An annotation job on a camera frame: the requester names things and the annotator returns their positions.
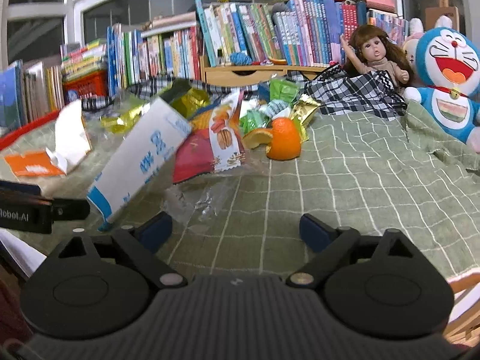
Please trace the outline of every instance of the white carton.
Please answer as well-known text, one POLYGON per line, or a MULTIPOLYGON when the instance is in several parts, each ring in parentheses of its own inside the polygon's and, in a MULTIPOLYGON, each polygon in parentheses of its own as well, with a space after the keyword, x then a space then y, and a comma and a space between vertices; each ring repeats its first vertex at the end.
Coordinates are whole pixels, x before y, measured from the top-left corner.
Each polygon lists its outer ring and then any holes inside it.
POLYGON ((191 132, 189 123, 157 99, 95 178, 87 198, 112 223, 128 201, 156 176, 191 132))

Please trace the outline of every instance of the red snack wrapper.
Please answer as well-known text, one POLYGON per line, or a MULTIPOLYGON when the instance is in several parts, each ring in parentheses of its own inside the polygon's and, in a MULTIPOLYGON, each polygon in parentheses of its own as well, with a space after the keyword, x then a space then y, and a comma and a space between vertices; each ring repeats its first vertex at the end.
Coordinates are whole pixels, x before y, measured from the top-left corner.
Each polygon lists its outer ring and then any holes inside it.
POLYGON ((191 121, 192 132, 177 150, 173 183, 242 165, 245 150, 239 133, 243 91, 225 95, 191 121))

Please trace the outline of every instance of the doll's hair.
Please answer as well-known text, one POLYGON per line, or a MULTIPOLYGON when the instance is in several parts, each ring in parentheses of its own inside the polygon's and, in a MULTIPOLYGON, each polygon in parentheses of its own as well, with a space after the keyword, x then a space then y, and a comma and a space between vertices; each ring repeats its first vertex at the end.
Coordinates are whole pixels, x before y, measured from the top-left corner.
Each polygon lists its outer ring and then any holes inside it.
MULTIPOLYGON (((352 33, 349 45, 355 49, 355 54, 357 54, 359 60, 366 64, 368 61, 362 55, 362 46, 375 37, 378 37, 383 43, 383 46, 386 50, 386 58, 389 61, 395 62, 403 71, 407 71, 409 73, 409 82, 406 84, 400 83, 401 86, 408 86, 410 81, 413 79, 414 73, 409 62, 407 61, 405 51, 403 51, 396 44, 393 44, 388 39, 388 35, 384 30, 370 24, 363 24, 357 27, 357 29, 352 33)), ((357 69, 353 66, 349 59, 346 59, 344 69, 351 77, 356 77, 359 75, 357 69)))

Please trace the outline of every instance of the wooden drawer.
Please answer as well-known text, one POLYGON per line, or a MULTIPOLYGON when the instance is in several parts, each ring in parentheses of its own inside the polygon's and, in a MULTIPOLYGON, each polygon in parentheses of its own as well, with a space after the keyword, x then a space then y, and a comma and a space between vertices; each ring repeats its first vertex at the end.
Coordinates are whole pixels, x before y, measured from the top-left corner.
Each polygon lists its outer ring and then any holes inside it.
POLYGON ((227 86, 227 87, 236 87, 236 86, 245 86, 245 85, 255 85, 261 81, 268 81, 272 74, 285 74, 282 69, 273 69, 273 70, 255 70, 255 67, 252 67, 253 70, 240 70, 240 71, 228 71, 219 68, 208 69, 205 72, 205 81, 208 84, 227 86))

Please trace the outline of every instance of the yellow wrapper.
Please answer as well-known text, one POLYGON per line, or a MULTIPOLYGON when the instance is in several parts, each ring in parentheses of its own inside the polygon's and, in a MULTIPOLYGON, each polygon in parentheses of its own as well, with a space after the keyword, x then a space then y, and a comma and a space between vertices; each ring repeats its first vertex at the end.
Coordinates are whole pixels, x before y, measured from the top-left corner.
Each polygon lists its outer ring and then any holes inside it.
POLYGON ((320 103, 313 100, 310 96, 303 94, 300 99, 295 103, 290 114, 290 119, 293 119, 292 115, 298 118, 300 123, 306 128, 312 118, 317 112, 320 103))
POLYGON ((124 114, 117 117, 102 117, 100 121, 102 127, 114 134, 124 134, 131 130, 142 116, 143 105, 138 105, 129 109, 124 114))
POLYGON ((302 125, 302 123, 300 122, 300 119, 298 119, 296 116, 292 117, 292 114, 290 114, 290 119, 292 119, 295 127, 297 128, 298 134, 300 135, 300 143, 308 141, 307 130, 305 129, 305 126, 302 125))
POLYGON ((186 119, 190 119, 200 108, 207 105, 210 105, 208 93, 194 88, 190 88, 185 95, 170 103, 170 106, 186 119))

